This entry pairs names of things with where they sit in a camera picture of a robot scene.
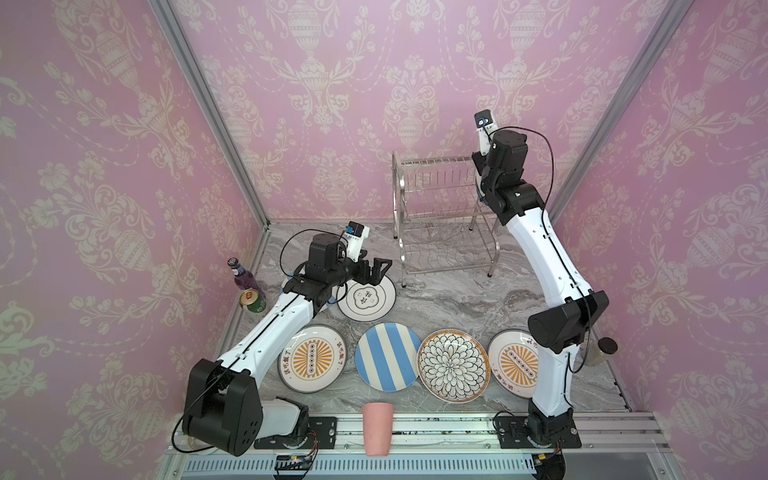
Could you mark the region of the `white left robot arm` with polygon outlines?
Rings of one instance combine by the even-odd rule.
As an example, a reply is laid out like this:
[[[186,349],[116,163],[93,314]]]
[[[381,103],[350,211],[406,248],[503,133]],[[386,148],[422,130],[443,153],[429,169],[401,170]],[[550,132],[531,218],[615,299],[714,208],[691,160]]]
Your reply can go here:
[[[369,227],[350,222],[340,234],[317,230],[306,261],[287,276],[274,306],[234,347],[192,368],[185,406],[175,430],[240,456],[263,439],[299,446],[310,435],[308,408],[284,398],[263,400],[260,385],[289,341],[328,303],[337,287],[354,281],[378,285],[392,265],[367,260]]]

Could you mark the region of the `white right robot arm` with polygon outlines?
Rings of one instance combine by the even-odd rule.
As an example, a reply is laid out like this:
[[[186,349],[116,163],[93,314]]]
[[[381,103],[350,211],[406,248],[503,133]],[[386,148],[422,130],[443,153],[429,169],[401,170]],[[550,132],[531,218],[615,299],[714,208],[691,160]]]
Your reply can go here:
[[[532,410],[556,418],[572,409],[572,377],[581,344],[605,311],[605,292],[595,291],[579,273],[557,237],[536,187],[522,178],[528,153],[527,130],[477,128],[479,150],[472,154],[482,203],[522,248],[541,285],[547,308],[528,320],[539,346],[538,380]]]

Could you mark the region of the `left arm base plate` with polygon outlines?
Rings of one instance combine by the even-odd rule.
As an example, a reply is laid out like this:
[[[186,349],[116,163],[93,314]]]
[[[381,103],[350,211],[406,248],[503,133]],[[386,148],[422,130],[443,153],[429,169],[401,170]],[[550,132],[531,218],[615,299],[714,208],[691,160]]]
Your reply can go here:
[[[272,436],[255,441],[258,450],[300,450],[317,446],[320,450],[332,450],[336,443],[338,418],[333,416],[310,416],[301,420],[297,429],[287,436]]]

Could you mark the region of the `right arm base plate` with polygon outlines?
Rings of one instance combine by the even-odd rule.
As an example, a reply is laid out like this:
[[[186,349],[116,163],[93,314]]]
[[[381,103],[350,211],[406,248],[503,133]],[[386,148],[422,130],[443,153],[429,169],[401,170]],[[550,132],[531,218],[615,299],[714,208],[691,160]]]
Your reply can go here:
[[[579,449],[582,441],[571,411],[544,418],[531,414],[525,418],[499,412],[492,420],[502,449]]]

